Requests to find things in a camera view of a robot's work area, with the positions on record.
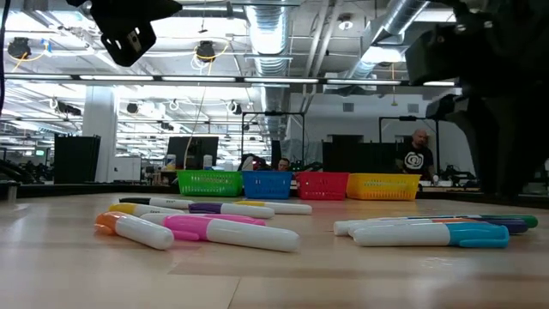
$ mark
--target ceiling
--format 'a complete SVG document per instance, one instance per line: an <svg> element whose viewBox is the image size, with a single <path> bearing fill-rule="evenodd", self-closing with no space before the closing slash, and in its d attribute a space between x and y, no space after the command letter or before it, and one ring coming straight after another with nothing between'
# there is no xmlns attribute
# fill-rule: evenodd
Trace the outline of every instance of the ceiling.
<svg viewBox="0 0 549 309"><path fill-rule="evenodd" d="M256 73L247 21L224 18L171 17L154 21L157 42L140 60L129 68L116 65L100 42L100 31L95 22L76 8L63 5L64 0L49 0L52 10L46 12L21 10L9 12L4 44L5 71L22 74L70 74L70 75L206 75L211 76L253 76ZM312 34L318 22L318 12L324 1L303 1L292 8L290 14L291 57L289 76L302 76L312 43ZM320 67L320 76L326 73L341 73L349 70L361 57L360 38L367 21L385 13L387 1L346 1L341 13L348 13L353 26L348 30L334 28L328 44L328 55ZM410 35L419 35L436 22L452 22L450 9L430 5L409 28ZM324 23L325 33L329 18ZM8 43L15 37L29 38L32 49L30 62L19 62L7 53ZM195 60L195 47L200 41L211 40L219 55L211 68ZM406 64L402 61L389 67L377 66L373 74L380 79L407 79ZM81 117L61 114L56 110L58 102L85 109L86 84L7 81L6 100L2 118L22 118L22 121L3 121L2 146L16 148L21 145L51 145L52 133L79 134ZM259 87L199 87L199 86L155 86L117 85L120 98L118 124L118 154L141 155L161 159L166 152L166 141L174 134L189 134L194 128L196 134L228 135L223 139L222 157L235 158L239 139L241 116L229 111L232 102L240 104L244 111L262 111ZM303 101L303 93L293 90L289 110L297 112ZM432 95L447 89L437 90ZM352 95L342 98L335 94L318 94L311 102L307 117L363 118L378 115L401 116L408 114L407 104L419 105L418 116L424 112L429 100L422 96L421 88L410 94L408 90L374 88L370 95ZM198 106L203 97L202 109ZM343 112L342 103L354 103L354 112ZM137 104L138 113L129 113L128 104ZM186 121L172 123L174 130L163 130L155 119ZM211 125L200 124L210 121ZM247 147L268 155L269 136L262 125L252 125L247 132Z"/></svg>

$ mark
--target wooden table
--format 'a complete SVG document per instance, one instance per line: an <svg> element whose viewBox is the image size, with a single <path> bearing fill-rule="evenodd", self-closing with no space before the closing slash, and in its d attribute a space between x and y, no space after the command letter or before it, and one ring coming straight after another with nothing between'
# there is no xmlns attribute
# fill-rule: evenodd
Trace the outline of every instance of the wooden table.
<svg viewBox="0 0 549 309"><path fill-rule="evenodd" d="M1 307L549 307L546 210L436 200L309 202L313 216L277 215L268 223L299 233L299 253L192 242L156 251L94 235L94 217L128 196L22 199L17 207L0 206ZM540 226L514 236L503 250L363 248L332 233L336 220L466 213L537 215Z"/></svg>

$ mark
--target person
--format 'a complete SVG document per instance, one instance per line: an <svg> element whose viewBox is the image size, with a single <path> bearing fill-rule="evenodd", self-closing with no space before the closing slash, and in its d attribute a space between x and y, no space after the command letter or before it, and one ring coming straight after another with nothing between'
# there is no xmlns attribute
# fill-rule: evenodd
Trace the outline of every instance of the person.
<svg viewBox="0 0 549 309"><path fill-rule="evenodd" d="M422 179L435 183L435 167L432 152L427 148L427 132L417 129L412 135L412 142L406 143L396 155L396 166L403 173L419 174Z"/></svg>
<svg viewBox="0 0 549 309"><path fill-rule="evenodd" d="M290 170L290 160L287 158L282 158L278 161L277 171L288 172Z"/></svg>

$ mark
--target basket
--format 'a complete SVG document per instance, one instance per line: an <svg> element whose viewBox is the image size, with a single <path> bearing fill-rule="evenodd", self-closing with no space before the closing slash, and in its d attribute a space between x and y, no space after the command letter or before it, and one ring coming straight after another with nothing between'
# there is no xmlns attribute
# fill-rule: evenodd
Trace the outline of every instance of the basket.
<svg viewBox="0 0 549 309"><path fill-rule="evenodd" d="M355 173L349 176L347 196L361 200L415 199L420 175Z"/></svg>
<svg viewBox="0 0 549 309"><path fill-rule="evenodd" d="M305 200L344 200L349 173L298 173L299 198Z"/></svg>
<svg viewBox="0 0 549 309"><path fill-rule="evenodd" d="M179 191L186 196L237 197L242 193L240 172L178 171Z"/></svg>
<svg viewBox="0 0 549 309"><path fill-rule="evenodd" d="M292 172L248 171L244 175L244 194L248 198L288 199Z"/></svg>

